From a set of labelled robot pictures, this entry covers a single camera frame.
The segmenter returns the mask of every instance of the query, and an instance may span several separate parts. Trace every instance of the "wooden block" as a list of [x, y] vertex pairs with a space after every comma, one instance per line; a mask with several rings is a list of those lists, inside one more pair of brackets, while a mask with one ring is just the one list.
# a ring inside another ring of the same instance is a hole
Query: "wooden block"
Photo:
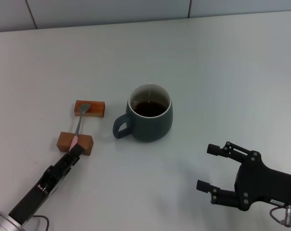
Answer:
[[[57, 147], [60, 152], [68, 152], [70, 144], [72, 143], [75, 134], [61, 131], [58, 138]], [[85, 149], [84, 155], [91, 155], [93, 148], [93, 138], [89, 135], [78, 135], [78, 144]]]
[[83, 103], [91, 104], [90, 109], [83, 114], [83, 116], [92, 116], [92, 117], [103, 117], [105, 113], [105, 102], [98, 101], [83, 101], [77, 100], [74, 108], [75, 115], [79, 116], [80, 113], [78, 111], [78, 107]]

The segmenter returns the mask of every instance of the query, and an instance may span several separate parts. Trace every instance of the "spoon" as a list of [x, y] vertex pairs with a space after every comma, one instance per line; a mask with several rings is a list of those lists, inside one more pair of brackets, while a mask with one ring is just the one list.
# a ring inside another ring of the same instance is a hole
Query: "spoon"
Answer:
[[78, 135], [79, 135], [79, 130], [80, 130], [80, 125], [81, 125], [81, 119], [82, 119], [82, 115], [83, 113], [87, 112], [91, 107], [91, 104], [89, 103], [83, 103], [78, 107], [78, 111], [80, 113], [80, 118], [79, 118], [79, 122], [77, 125], [77, 129], [75, 132], [75, 136], [73, 137], [72, 143], [70, 144], [69, 150], [71, 150], [75, 144], [78, 142]]

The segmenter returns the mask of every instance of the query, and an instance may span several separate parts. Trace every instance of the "white table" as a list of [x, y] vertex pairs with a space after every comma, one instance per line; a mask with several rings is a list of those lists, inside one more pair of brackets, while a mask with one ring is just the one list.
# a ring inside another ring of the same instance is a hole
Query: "white table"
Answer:
[[[173, 99], [171, 131], [150, 144], [116, 140], [114, 120], [148, 82]], [[291, 174], [291, 12], [0, 33], [3, 212], [63, 155], [56, 141], [76, 129], [75, 100], [105, 101], [105, 117], [84, 118], [91, 156], [36, 213], [50, 231], [283, 230], [272, 205], [212, 205], [195, 187], [234, 189], [239, 163], [207, 154], [209, 143], [258, 150]]]

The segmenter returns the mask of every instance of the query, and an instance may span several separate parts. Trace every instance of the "coffee mug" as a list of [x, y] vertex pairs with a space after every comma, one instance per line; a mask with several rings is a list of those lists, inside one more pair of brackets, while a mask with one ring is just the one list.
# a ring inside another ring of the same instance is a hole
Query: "coffee mug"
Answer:
[[[172, 126], [173, 108], [168, 92], [156, 85], [138, 86], [131, 93], [126, 114], [118, 117], [113, 125], [113, 135], [123, 138], [132, 134], [141, 141], [155, 141], [168, 133]], [[119, 131], [121, 125], [127, 127]]]

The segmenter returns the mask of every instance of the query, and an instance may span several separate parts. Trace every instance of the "coffee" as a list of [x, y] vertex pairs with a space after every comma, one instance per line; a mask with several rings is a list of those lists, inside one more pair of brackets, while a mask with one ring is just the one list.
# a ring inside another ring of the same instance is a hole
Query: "coffee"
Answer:
[[164, 113], [167, 110], [167, 108], [161, 105], [160, 103], [146, 101], [135, 105], [133, 110], [141, 116], [154, 117]]

